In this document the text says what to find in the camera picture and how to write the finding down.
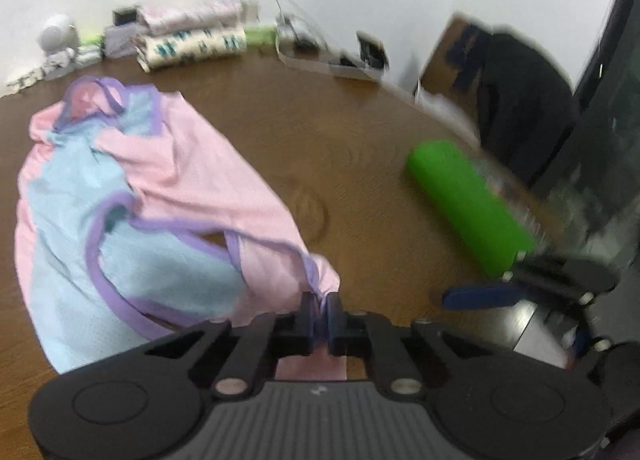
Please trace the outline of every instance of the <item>light blue fabric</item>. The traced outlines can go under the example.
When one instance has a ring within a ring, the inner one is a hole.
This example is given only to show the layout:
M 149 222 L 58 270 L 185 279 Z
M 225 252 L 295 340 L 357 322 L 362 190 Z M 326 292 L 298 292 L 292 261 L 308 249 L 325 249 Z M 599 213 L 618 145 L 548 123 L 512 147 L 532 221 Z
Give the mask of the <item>light blue fabric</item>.
M 149 133 L 154 93 L 129 89 L 129 105 L 118 118 L 124 133 Z M 49 133 L 54 154 L 27 191 L 37 238 L 29 310 L 49 362 L 61 373 L 146 342 L 111 312 L 88 276 L 85 246 L 96 207 L 113 193 L 132 193 L 122 167 L 93 147 L 105 126 L 94 118 Z M 102 270 L 124 297 L 200 319 L 233 308 L 246 285 L 230 263 L 169 231 L 134 229 L 129 215 L 121 207 L 111 212 L 100 247 Z

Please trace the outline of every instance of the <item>screw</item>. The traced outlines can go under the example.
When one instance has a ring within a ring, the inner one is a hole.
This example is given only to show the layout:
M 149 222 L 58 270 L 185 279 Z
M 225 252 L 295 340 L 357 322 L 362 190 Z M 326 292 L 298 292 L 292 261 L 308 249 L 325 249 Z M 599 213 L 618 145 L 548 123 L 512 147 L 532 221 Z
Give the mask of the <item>screw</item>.
M 391 391 L 398 395 L 415 395 L 422 389 L 422 383 L 416 379 L 396 379 L 391 383 Z
M 588 305 L 595 296 L 591 292 L 585 292 L 580 299 L 578 299 L 578 303 L 582 306 Z
M 234 377 L 228 377 L 216 383 L 216 391 L 221 395 L 240 395 L 244 393 L 248 387 L 244 380 L 235 379 Z
M 609 350 L 610 347 L 611 347 L 611 341 L 609 341 L 608 339 L 600 339 L 600 341 L 597 341 L 596 343 L 593 344 L 593 349 L 596 350 L 597 352 L 603 352 L 604 350 Z

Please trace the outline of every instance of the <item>rolled towel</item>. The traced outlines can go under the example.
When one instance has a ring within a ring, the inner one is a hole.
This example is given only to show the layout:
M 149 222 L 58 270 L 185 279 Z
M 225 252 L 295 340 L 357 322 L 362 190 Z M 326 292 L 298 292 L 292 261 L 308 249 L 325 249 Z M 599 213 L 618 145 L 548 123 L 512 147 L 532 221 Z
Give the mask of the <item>rolled towel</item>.
M 211 1 L 184 8 L 138 9 L 138 23 L 154 36 L 180 30 L 224 29 L 240 21 L 242 5 L 239 2 Z
M 163 66 L 195 62 L 246 50 L 242 28 L 229 30 L 184 30 L 173 34 L 134 40 L 138 62 L 145 72 Z

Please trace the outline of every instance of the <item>wood grain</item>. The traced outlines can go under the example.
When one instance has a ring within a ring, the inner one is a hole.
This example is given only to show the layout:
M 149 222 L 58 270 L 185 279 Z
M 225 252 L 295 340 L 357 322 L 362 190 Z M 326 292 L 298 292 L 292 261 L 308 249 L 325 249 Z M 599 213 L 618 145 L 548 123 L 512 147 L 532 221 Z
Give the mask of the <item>wood grain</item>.
M 384 313 L 402 325 L 418 316 L 440 319 L 504 344 L 522 332 L 522 311 L 449 313 L 439 306 L 447 286 L 482 273 L 403 169 L 412 146 L 452 134 L 379 86 L 290 70 L 260 53 L 152 75 L 130 58 L 81 73 L 181 91 L 281 195 L 310 249 L 340 274 L 347 309 Z M 30 116 L 60 100 L 78 76 L 0 99 L 0 458 L 39 458 L 26 408 L 54 374 L 15 280 L 15 181 L 31 147 Z

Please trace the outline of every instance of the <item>ribbed gray panel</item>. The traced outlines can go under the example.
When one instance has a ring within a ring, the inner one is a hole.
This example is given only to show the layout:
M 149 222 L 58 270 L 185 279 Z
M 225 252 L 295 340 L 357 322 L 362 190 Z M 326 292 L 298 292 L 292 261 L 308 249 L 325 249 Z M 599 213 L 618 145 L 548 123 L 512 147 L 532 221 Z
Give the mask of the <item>ribbed gray panel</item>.
M 167 460 L 469 460 L 418 404 L 384 398 L 370 382 L 268 382 L 221 404 Z

